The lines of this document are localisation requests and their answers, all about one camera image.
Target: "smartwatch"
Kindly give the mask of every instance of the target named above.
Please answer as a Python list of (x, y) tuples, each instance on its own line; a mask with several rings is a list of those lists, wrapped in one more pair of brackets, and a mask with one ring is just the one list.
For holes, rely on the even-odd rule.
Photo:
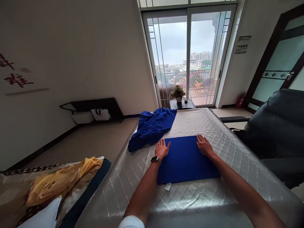
[(153, 157), (152, 159), (151, 159), (151, 162), (155, 162), (155, 161), (159, 161), (159, 163), (162, 163), (162, 160), (159, 158), (159, 157)]

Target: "sky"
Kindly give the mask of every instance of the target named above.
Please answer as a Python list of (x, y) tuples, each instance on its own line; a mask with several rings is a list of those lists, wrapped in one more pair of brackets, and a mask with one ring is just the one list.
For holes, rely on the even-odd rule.
[[(181, 64), (187, 58), (187, 23), (168, 23), (160, 24), (159, 41), (158, 24), (154, 25), (156, 44), (159, 58), (156, 56), (155, 39), (152, 39), (152, 49), (155, 65), (158, 61), (162, 64), (161, 50), (163, 53), (164, 64)], [(191, 23), (191, 47), (190, 53), (193, 52), (212, 52), (214, 42), (215, 28), (210, 21), (195, 21)]]

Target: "red chinese character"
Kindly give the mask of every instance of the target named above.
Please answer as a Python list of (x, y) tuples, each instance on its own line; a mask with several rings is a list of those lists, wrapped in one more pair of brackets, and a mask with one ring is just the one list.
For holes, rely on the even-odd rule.
[(9, 63), (4, 56), (0, 53), (0, 67), (6, 67), (9, 66), (10, 68), (12, 68), (13, 70), (15, 70), (12, 66), (12, 64), (14, 63)]
[(26, 84), (34, 84), (33, 82), (27, 82), (26, 79), (22, 78), (22, 75), (16, 74), (18, 76), (15, 77), (15, 75), (13, 73), (10, 74), (11, 77), (5, 78), (4, 80), (6, 80), (7, 82), (9, 82), (10, 85), (13, 85), (15, 83), (17, 83), (21, 88), (23, 88), (23, 85)]

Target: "balcony railing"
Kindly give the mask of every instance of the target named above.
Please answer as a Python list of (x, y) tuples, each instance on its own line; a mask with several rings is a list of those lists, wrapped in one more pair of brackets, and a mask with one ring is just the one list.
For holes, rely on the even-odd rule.
[[(209, 78), (209, 72), (204, 72), (202, 70), (191, 71), (190, 79), (189, 79), (189, 89), (192, 89), (194, 86), (194, 82), (198, 83), (203, 82), (205, 79)], [(182, 85), (183, 88), (186, 88), (187, 82), (187, 73), (186, 72), (168, 72), (168, 73), (160, 73), (157, 75), (157, 80), (159, 85), (164, 84), (175, 84)]]

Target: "white pillow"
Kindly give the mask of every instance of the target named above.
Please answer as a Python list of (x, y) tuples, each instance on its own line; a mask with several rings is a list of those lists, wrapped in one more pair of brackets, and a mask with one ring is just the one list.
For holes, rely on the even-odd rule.
[(46, 208), (44, 208), (42, 211), (39, 211), (37, 214), (26, 220), (17, 228), (55, 228), (57, 212), (61, 200), (62, 196), (54, 199)]

